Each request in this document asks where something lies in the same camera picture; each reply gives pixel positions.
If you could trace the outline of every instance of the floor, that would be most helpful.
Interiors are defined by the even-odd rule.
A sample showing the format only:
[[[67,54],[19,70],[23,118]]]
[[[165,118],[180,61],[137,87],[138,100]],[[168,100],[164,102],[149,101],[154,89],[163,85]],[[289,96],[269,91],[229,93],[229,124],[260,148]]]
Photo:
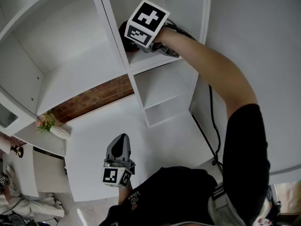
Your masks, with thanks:
[[[209,160],[197,168],[207,170],[217,183],[220,183],[222,175],[218,167],[211,163],[212,160]],[[59,219],[58,226],[97,226],[105,220],[109,208],[118,202],[117,197],[87,202],[74,202],[72,194],[55,194],[55,197],[61,201],[65,209],[65,217]],[[56,226],[54,219],[49,220],[51,218],[53,217],[48,215],[37,215],[35,220],[37,222],[45,221],[51,226]]]

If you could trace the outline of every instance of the pink flower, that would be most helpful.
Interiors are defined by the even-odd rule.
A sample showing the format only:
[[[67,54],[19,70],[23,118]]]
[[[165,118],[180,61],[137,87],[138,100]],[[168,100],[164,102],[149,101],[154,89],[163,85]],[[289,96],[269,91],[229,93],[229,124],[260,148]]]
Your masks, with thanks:
[[[36,126],[40,127],[42,125],[42,122],[40,120],[36,120]]]

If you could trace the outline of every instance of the person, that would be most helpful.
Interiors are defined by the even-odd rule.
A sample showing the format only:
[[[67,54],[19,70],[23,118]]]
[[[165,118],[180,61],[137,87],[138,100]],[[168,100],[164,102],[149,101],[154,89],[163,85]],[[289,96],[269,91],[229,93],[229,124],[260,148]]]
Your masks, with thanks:
[[[65,212],[60,201],[55,200],[52,193],[46,198],[28,200],[17,191],[16,185],[10,174],[3,174],[5,183],[0,192],[0,215],[17,213],[23,218],[33,218],[35,213],[64,217]]]
[[[155,42],[182,56],[226,104],[223,185],[202,169],[161,168],[135,189],[120,188],[118,205],[100,226],[252,225],[266,198],[270,168],[254,91],[232,61],[195,40],[163,27]]]

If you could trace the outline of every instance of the white wall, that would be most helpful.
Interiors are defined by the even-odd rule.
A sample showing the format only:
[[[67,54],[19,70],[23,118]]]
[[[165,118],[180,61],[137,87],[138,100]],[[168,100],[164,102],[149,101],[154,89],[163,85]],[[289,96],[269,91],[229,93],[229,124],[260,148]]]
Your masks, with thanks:
[[[212,0],[206,44],[229,57],[251,83],[263,114],[271,172],[300,165],[301,0]],[[193,108],[216,146],[208,86],[201,78]],[[224,142],[227,119],[217,95],[214,108]]]

